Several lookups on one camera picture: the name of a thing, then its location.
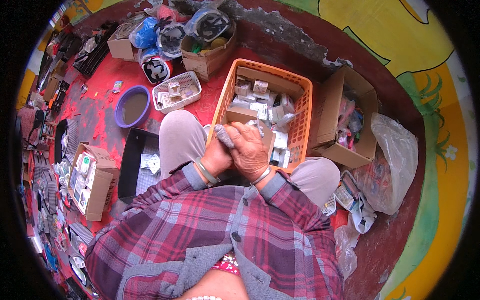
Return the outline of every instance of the knee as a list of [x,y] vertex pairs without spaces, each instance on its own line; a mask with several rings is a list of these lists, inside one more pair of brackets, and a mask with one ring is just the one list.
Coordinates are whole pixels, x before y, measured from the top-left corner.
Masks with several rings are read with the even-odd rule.
[[336,164],[328,158],[318,157],[315,160],[312,160],[312,169],[311,172],[318,177],[323,178],[329,185],[335,186],[338,185],[340,181],[340,170]]
[[191,126],[192,122],[198,122],[193,114],[187,110],[174,110],[169,112],[160,123],[162,130],[172,130]]

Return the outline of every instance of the left hand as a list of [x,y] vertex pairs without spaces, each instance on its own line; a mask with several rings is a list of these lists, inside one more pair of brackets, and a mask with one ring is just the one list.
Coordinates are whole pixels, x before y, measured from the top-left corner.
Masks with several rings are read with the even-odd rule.
[[213,177],[217,177],[232,166],[233,159],[227,147],[214,136],[208,144],[201,162]]

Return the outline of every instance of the plaid shirt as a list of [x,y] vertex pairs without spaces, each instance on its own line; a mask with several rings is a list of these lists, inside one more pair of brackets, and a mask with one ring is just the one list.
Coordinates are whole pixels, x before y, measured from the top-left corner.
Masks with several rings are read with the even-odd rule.
[[250,299],[342,299],[334,232],[283,172],[254,186],[207,188],[192,163],[99,231],[86,268],[102,300],[171,299],[233,250]]

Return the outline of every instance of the gray pants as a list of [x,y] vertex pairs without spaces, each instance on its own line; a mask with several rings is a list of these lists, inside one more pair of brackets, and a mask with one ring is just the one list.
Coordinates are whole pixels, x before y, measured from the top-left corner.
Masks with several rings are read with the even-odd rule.
[[[161,179],[180,164],[202,157],[205,153],[206,133],[190,112],[175,110],[165,116],[160,125]],[[324,157],[309,157],[296,167],[291,179],[309,199],[319,207],[327,202],[340,181],[336,165]]]

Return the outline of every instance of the silver bracelet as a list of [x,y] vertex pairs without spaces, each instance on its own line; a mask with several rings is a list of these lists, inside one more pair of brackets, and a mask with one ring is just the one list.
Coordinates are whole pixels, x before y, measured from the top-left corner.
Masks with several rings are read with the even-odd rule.
[[218,178],[215,178],[213,177],[212,174],[210,174],[210,172],[205,169],[205,167],[203,166],[202,162],[200,161],[201,157],[197,157],[197,159],[195,160],[195,163],[197,164],[198,166],[198,169],[200,170],[200,172],[205,176],[205,178],[207,178],[207,180],[211,183],[211,184],[217,184],[220,182],[220,179]]
[[270,174],[271,171],[272,171],[272,168],[270,166],[268,166],[268,168],[265,170],[265,172],[263,172],[257,180],[252,182],[252,185],[255,185],[255,184],[259,183],[263,178],[267,177],[267,175]]

